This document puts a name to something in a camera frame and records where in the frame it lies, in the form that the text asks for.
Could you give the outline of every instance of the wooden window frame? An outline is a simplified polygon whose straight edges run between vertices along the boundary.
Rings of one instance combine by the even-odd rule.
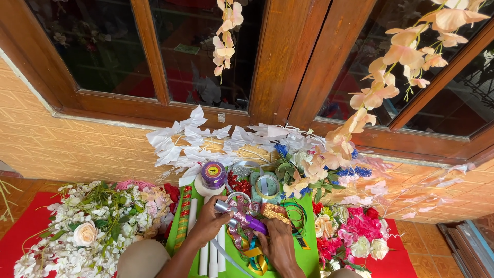
[[[79,89],[24,0],[0,2],[0,47],[54,110],[69,115],[159,127],[187,119],[195,105],[174,102],[148,0],[130,0],[156,99]],[[286,121],[330,0],[267,0],[247,111],[204,106],[206,126]],[[218,122],[218,113],[226,121]]]
[[[288,118],[290,125],[305,130],[311,128],[315,133],[324,135],[343,124],[344,121],[340,120],[318,118],[317,114],[375,3],[376,0],[333,0]],[[446,164],[480,164],[493,158],[493,123],[469,137],[401,129],[472,61],[492,38],[494,20],[490,19],[475,38],[388,127],[366,126],[363,133],[353,134],[352,141],[355,145],[364,152]]]

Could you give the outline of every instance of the hand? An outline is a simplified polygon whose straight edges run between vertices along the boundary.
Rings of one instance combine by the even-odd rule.
[[[221,226],[228,224],[233,216],[233,211],[225,214],[215,213],[214,204],[216,201],[226,201],[226,199],[228,199],[228,197],[223,195],[211,197],[211,199],[203,205],[196,223],[187,237],[196,240],[201,247],[206,246],[208,242],[215,238],[219,233]]]
[[[304,272],[295,259],[290,225],[278,219],[262,219],[261,222],[268,228],[269,243],[263,233],[254,231],[254,234],[259,238],[262,251],[269,262],[283,278],[305,278]]]

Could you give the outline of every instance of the wall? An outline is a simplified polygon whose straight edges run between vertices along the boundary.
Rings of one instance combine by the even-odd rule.
[[[26,84],[0,59],[0,160],[24,177],[77,182],[134,178],[155,182],[167,168],[154,167],[157,157],[146,140],[148,132],[138,128],[53,118]],[[213,144],[209,148],[220,149],[221,145]],[[259,152],[257,148],[250,147],[250,150],[270,159],[270,155]],[[402,189],[421,181],[434,180],[443,172],[434,167],[393,164],[395,166],[390,172],[393,178],[387,180],[392,198],[398,196]],[[429,187],[401,196],[409,198],[436,193],[457,200],[454,204],[420,213],[411,220],[438,223],[474,219],[493,213],[494,160],[468,172],[464,179],[465,182],[448,188]],[[177,180],[177,176],[171,176],[168,182],[177,184]],[[348,190],[328,194],[323,201],[338,201],[374,183],[375,180],[358,181]],[[390,217],[400,218],[412,211],[410,208],[401,210],[409,205],[395,201],[390,204],[388,213],[396,212]]]

